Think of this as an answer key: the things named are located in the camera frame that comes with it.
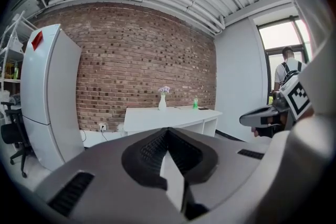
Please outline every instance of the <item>metal shelving unit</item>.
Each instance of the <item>metal shelving unit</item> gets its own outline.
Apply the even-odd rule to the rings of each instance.
[[[15,89],[15,84],[20,83],[19,79],[5,78],[6,64],[22,62],[24,58],[23,43],[26,42],[31,33],[37,29],[32,23],[23,17],[24,11],[21,14],[16,14],[11,25],[6,27],[0,41],[0,65],[2,64],[1,75],[1,101],[4,96],[4,83],[13,83],[12,87]],[[0,105],[0,112],[4,115],[6,123],[8,118],[5,115],[5,108]]]

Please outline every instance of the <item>backpack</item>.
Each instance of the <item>backpack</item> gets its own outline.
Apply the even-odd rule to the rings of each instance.
[[[282,63],[283,68],[285,69],[286,72],[286,76],[285,79],[283,80],[283,82],[281,83],[282,85],[284,85],[291,77],[293,77],[294,75],[297,75],[298,73],[301,72],[302,69],[302,62],[298,62],[298,69],[294,69],[294,70],[289,70],[289,67],[287,65],[286,62]]]

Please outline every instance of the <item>bottle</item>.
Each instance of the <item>bottle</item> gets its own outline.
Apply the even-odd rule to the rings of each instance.
[[[198,98],[197,98],[197,96],[195,96],[195,98],[194,98],[193,109],[198,109]]]
[[[17,79],[18,76],[19,76],[19,68],[17,67],[17,63],[15,63],[13,79]]]

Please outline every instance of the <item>white table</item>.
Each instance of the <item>white table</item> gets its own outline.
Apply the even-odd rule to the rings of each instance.
[[[193,109],[192,106],[171,106],[165,111],[157,108],[127,108],[124,130],[128,135],[147,130],[176,127],[214,136],[221,112]]]

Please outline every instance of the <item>power outlet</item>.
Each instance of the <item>power outlet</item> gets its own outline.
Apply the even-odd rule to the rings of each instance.
[[[103,122],[101,122],[101,123],[99,123],[99,130],[101,130],[101,131],[106,131],[106,124],[105,123],[103,123]]]

